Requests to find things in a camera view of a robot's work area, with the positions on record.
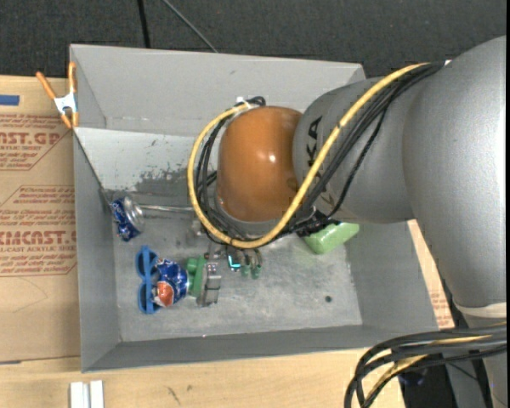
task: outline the gray bin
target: gray bin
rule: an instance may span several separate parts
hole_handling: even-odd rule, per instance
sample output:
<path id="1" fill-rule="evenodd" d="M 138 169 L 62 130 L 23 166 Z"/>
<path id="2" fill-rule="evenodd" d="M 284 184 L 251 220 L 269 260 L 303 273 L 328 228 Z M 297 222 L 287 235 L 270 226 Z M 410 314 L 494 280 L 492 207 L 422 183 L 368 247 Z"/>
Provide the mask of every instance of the gray bin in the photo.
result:
<path id="1" fill-rule="evenodd" d="M 190 218 L 147 219 L 130 242 L 114 233 L 99 189 L 186 205 L 186 159 L 203 126 L 237 97 L 304 111 L 323 93 L 364 79 L 360 65 L 131 48 L 72 46 L 77 64 L 76 225 L 82 370 L 355 349 L 436 329 L 406 223 L 363 225 L 316 256 L 290 236 L 262 249 L 258 280 L 223 267 L 219 300 L 187 297 L 138 311 L 134 256 L 149 245 L 181 262 L 207 249 L 187 241 Z"/>

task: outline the green block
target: green block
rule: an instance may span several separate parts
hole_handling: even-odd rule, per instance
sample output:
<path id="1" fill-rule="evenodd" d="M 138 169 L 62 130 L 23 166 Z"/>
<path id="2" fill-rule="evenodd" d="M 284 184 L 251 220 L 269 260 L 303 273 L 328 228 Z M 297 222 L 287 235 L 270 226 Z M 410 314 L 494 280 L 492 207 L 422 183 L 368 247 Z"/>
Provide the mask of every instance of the green block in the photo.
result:
<path id="1" fill-rule="evenodd" d="M 206 264 L 204 256 L 187 259 L 187 275 L 189 276 L 189 294 L 198 297 L 202 289 L 202 270 Z"/>
<path id="2" fill-rule="evenodd" d="M 327 225 L 321 231 L 304 237 L 304 240 L 316 254 L 324 254 L 347 242 L 358 232 L 358 224 L 342 222 L 338 225 Z"/>

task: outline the green eraser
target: green eraser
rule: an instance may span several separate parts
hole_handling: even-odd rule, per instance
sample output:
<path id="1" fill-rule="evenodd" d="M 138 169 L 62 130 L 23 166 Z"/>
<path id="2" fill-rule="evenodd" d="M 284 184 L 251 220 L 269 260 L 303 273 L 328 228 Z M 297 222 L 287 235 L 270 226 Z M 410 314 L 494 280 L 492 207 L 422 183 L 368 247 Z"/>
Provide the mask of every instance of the green eraser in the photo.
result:
<path id="1" fill-rule="evenodd" d="M 304 240 L 316 254 L 324 254 L 347 242 L 358 232 L 359 224 L 341 222 L 338 225 L 327 225 L 321 231 L 304 237 Z"/>

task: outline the dark background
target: dark background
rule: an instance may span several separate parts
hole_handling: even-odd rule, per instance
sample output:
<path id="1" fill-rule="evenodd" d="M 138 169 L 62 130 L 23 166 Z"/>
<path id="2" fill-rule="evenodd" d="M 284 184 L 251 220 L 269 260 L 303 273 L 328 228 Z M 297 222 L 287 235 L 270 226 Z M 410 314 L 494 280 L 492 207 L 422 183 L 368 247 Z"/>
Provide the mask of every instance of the dark background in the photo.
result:
<path id="1" fill-rule="evenodd" d="M 210 51 L 159 0 L 144 1 L 153 48 Z M 507 33 L 507 0 L 169 1 L 219 52 L 356 62 L 368 77 Z M 0 0 L 0 74 L 63 77 L 71 43 L 143 47 L 136 0 Z M 407 405 L 452 406 L 446 379 L 429 371 Z"/>

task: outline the cardboard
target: cardboard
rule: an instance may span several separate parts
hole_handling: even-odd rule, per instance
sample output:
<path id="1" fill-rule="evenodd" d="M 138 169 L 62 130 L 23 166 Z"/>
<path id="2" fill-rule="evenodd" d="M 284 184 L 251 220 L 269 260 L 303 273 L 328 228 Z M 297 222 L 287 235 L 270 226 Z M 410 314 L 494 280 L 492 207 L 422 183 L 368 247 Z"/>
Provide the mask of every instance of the cardboard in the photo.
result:
<path id="1" fill-rule="evenodd" d="M 72 134 L 35 77 L 0 94 L 0 362 L 78 355 Z"/>

